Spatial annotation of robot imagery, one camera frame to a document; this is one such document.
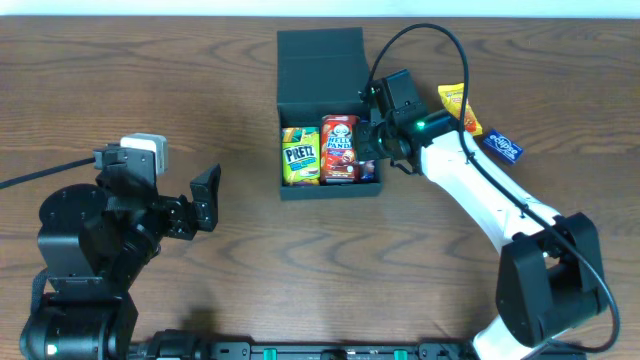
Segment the blue Dairy Milk bar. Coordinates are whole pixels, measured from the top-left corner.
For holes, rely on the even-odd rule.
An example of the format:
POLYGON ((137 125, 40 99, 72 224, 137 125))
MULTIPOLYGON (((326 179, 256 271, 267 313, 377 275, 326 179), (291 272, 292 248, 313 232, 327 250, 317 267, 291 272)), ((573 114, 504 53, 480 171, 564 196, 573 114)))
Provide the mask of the blue Dairy Milk bar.
POLYGON ((357 141, 355 146, 358 151, 356 158, 358 164, 357 181, 359 183, 370 183, 373 181, 375 175, 375 161, 364 159, 364 150, 366 142, 369 139, 369 130, 370 122, 367 119, 360 120, 356 131, 357 141))

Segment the red Hello Panda box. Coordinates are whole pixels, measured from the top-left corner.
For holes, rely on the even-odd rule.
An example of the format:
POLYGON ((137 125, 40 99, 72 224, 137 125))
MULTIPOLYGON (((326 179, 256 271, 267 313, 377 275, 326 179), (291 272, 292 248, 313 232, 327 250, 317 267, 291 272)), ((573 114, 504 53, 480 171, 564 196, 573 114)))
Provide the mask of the red Hello Panda box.
POLYGON ((360 118, 355 115, 327 115, 321 128, 321 175, 323 185, 354 183, 356 153, 353 133, 360 118))

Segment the green Pretz snack box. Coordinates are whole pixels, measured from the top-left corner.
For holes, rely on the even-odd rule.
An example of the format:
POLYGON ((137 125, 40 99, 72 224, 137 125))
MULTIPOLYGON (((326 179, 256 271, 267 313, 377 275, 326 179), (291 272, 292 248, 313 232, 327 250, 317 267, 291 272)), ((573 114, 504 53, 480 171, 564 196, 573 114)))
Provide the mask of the green Pretz snack box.
POLYGON ((319 185, 319 128, 283 128, 281 135, 283 183, 287 186, 319 185))

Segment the black container box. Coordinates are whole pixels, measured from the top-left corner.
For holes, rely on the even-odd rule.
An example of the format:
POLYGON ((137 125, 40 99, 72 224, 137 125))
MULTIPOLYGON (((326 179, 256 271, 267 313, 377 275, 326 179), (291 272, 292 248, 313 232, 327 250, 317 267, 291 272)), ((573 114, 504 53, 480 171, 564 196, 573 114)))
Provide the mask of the black container box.
POLYGON ((318 127, 327 115, 355 115, 370 120, 359 92, 369 74, 363 30, 338 28, 280 31, 277 34, 277 110, 280 128, 281 198, 283 200, 376 196, 382 190, 380 171, 370 183, 287 186, 283 183, 282 129, 318 127))

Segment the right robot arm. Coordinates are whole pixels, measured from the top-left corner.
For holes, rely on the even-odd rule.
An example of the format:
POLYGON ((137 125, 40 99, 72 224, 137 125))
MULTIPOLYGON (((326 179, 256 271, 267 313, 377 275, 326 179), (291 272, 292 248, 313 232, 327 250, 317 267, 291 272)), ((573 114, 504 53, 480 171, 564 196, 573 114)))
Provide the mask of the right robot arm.
POLYGON ((394 111, 381 122, 357 124, 353 141, 359 159, 407 161, 405 173, 439 185, 498 252, 498 315, 472 340, 477 358, 534 358, 609 307, 594 223, 582 213, 563 216, 527 193, 447 111, 394 111))

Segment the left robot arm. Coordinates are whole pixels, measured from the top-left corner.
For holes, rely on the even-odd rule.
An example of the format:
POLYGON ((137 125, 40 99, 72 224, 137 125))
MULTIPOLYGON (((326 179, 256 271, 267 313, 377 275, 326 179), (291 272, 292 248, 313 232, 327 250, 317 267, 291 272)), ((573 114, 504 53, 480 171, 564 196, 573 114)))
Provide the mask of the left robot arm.
POLYGON ((110 144, 93 156, 94 183, 64 187, 39 210, 46 267, 20 337, 27 359, 127 358, 138 317, 129 289, 161 240, 218 222, 219 165, 191 181, 190 197, 169 197, 157 189, 158 152, 110 144))

